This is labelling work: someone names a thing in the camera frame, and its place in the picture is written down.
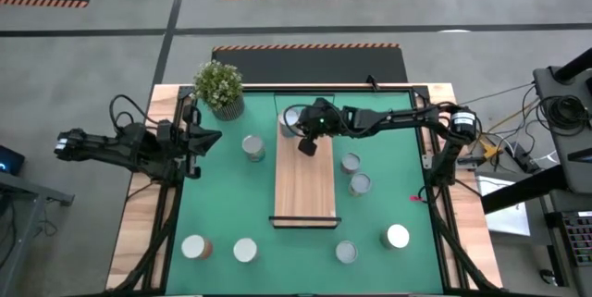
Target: wooden board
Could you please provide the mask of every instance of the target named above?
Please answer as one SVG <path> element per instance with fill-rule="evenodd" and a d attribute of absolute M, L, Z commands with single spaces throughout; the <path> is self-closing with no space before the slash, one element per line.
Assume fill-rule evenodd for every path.
<path fill-rule="evenodd" d="M 277 217 L 335 217 L 333 145 L 328 136 L 315 141 L 310 157 L 298 150 L 300 137 L 287 138 L 277 122 L 276 207 Z M 275 220 L 275 227 L 334 227 L 337 222 Z"/>
<path fill-rule="evenodd" d="M 383 83 L 380 85 L 391 88 L 408 88 L 417 85 L 427 86 L 432 104 L 456 101 L 450 83 Z M 298 88 L 302 87 L 302 84 L 254 84 L 253 86 L 267 88 L 278 86 Z M 308 86 L 319 88 L 369 88 L 370 84 L 314 84 Z M 179 85 L 177 84 L 156 85 L 148 109 L 148 115 L 156 120 L 162 118 L 172 120 L 175 113 L 178 90 Z M 423 129 L 423 132 L 424 138 L 428 139 L 428 131 Z M 440 139 L 440 147 L 443 147 L 443 145 L 444 141 Z M 429 153 L 433 153 L 430 141 L 425 141 L 425 148 Z M 475 174 L 473 172 L 457 170 L 456 178 L 465 182 L 470 187 L 477 189 Z M 129 192 L 133 192 L 141 186 L 144 186 L 146 184 L 145 181 L 145 177 L 143 178 L 138 174 L 134 175 L 131 179 Z M 450 197 L 462 247 L 469 254 L 479 270 L 483 272 L 486 278 L 493 284 L 501 287 L 500 272 L 498 270 L 495 254 L 493 253 L 493 246 L 491 245 L 491 238 L 489 237 L 489 231 L 487 230 L 487 222 L 485 221 L 485 214 L 480 199 L 475 194 L 461 186 L 450 187 Z M 158 186 L 153 186 L 146 190 L 146 192 L 134 196 L 133 200 L 126 204 L 117 237 L 117 245 L 107 278 L 106 288 L 112 289 L 121 283 L 148 248 L 157 199 Z M 441 198 L 438 200 L 438 204 L 441 208 Z M 442 210 L 440 212 L 442 217 L 446 217 Z M 154 269 L 153 285 L 156 287 L 160 284 L 160 272 L 162 271 L 163 264 L 162 254 L 163 250 L 160 250 L 156 259 L 156 268 Z M 458 277 L 456 276 L 454 254 L 450 247 L 445 247 L 445 254 L 450 272 L 451 286 L 459 287 Z"/>

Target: concrete floor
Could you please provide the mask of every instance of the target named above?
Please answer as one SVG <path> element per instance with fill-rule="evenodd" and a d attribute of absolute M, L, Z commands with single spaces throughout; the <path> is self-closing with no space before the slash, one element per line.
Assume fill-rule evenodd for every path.
<path fill-rule="evenodd" d="M 0 6 L 0 31 L 164 29 L 173 0 L 92 0 L 85 9 Z M 183 0 L 178 28 L 316 25 L 590 23 L 592 0 Z M 49 209 L 60 231 L 37 238 L 19 284 L 23 296 L 99 292 L 115 247 L 130 174 L 95 162 L 54 158 L 56 135 L 81 127 L 112 134 L 108 102 L 125 93 L 148 102 L 162 37 L 0 38 L 0 143 L 28 157 L 24 177 L 76 193 L 70 208 Z M 191 81 L 221 44 L 400 43 L 410 82 L 451 82 L 466 101 L 532 80 L 592 42 L 592 31 L 292 34 L 175 37 L 164 83 Z M 524 91 L 471 107 L 484 128 L 519 109 Z M 553 150 L 534 126 L 534 156 Z M 521 142 L 529 145 L 525 136 Z M 550 162 L 541 162 L 545 166 Z M 537 282 L 528 247 L 494 244 L 504 286 L 574 295 Z"/>

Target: green table surface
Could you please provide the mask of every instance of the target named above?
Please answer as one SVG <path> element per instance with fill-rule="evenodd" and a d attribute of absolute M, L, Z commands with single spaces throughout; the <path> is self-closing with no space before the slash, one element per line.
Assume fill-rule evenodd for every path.
<path fill-rule="evenodd" d="M 312 104 L 316 97 L 245 93 L 244 114 L 227 122 L 198 104 L 203 127 L 221 130 L 223 136 L 198 160 L 202 177 L 185 180 L 167 294 L 442 293 L 427 206 L 409 199 L 423 185 L 415 130 L 333 139 L 335 199 L 342 218 L 336 229 L 274 229 L 268 221 L 274 213 L 278 111 Z M 334 93 L 326 98 L 337 107 L 411 107 L 408 93 Z M 261 162 L 249 161 L 241 150 L 242 139 L 250 134 L 265 142 Z M 349 194 L 350 177 L 339 169 L 347 153 L 359 155 L 361 170 L 372 178 L 372 190 L 362 197 Z M 409 230 L 407 247 L 382 246 L 380 233 L 391 224 Z M 193 234 L 214 245 L 208 259 L 183 256 L 180 245 Z M 232 252 L 244 237 L 253 238 L 259 250 L 250 264 L 239 263 Z M 337 244 L 346 240 L 358 249 L 350 265 L 335 256 Z"/>

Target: tin can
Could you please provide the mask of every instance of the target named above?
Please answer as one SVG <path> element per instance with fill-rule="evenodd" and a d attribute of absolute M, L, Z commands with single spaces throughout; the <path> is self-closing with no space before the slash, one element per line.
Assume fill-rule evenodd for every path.
<path fill-rule="evenodd" d="M 341 158 L 341 171 L 345 174 L 354 174 L 360 169 L 360 157 L 356 154 L 348 153 Z"/>
<path fill-rule="evenodd" d="M 362 196 L 372 188 L 372 180 L 365 173 L 356 173 L 351 177 L 350 194 L 353 196 Z"/>
<path fill-rule="evenodd" d="M 380 234 L 380 242 L 389 249 L 401 249 L 409 243 L 409 231 L 401 224 L 393 224 Z"/>
<path fill-rule="evenodd" d="M 181 244 L 181 251 L 188 259 L 207 259 L 214 251 L 214 246 L 199 235 L 187 237 Z"/>
<path fill-rule="evenodd" d="M 233 252 L 239 262 L 248 264 L 257 258 L 257 244 L 251 238 L 242 238 L 234 244 Z"/>
<path fill-rule="evenodd" d="M 341 263 L 348 265 L 358 257 L 358 249 L 351 241 L 342 241 L 335 248 L 335 256 Z"/>
<path fill-rule="evenodd" d="M 260 162 L 265 158 L 265 146 L 260 137 L 249 135 L 242 140 L 242 150 L 252 162 Z"/>
<path fill-rule="evenodd" d="M 300 111 L 291 108 L 288 111 L 282 111 L 277 119 L 279 120 L 279 130 L 284 137 L 290 138 L 296 136 L 298 130 L 294 127 L 298 123 Z"/>

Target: white lid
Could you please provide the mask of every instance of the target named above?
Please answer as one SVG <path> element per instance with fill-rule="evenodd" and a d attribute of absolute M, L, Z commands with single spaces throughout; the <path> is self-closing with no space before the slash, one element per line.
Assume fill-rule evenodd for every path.
<path fill-rule="evenodd" d="M 335 255 L 344 264 L 351 264 L 358 256 L 358 250 L 351 241 L 342 241 L 335 248 Z"/>
<path fill-rule="evenodd" d="M 257 244 L 251 238 L 242 238 L 234 244 L 234 257 L 247 263 L 257 255 Z"/>
<path fill-rule="evenodd" d="M 195 259 L 196 257 L 202 255 L 205 248 L 205 240 L 204 237 L 193 235 L 185 238 L 185 241 L 181 244 L 181 251 L 185 257 L 190 259 Z"/>
<path fill-rule="evenodd" d="M 372 181 L 365 173 L 356 173 L 351 177 L 351 187 L 358 193 L 365 193 L 370 191 Z"/>
<path fill-rule="evenodd" d="M 348 170 L 356 170 L 360 168 L 360 157 L 356 154 L 349 153 L 343 156 L 341 164 Z"/>
<path fill-rule="evenodd" d="M 284 122 L 284 112 L 282 111 L 279 116 L 277 116 L 279 118 L 279 122 L 282 125 L 286 125 L 286 123 Z M 298 118 L 300 117 L 300 113 L 291 108 L 288 110 L 288 112 L 286 112 L 286 121 L 288 121 L 288 126 L 294 126 L 297 122 L 298 122 Z"/>
<path fill-rule="evenodd" d="M 394 224 L 388 228 L 387 238 L 394 247 L 403 248 L 409 243 L 409 231 L 401 224 Z"/>
<path fill-rule="evenodd" d="M 242 140 L 242 149 L 250 154 L 257 153 L 263 147 L 263 140 L 258 136 L 249 135 Z"/>

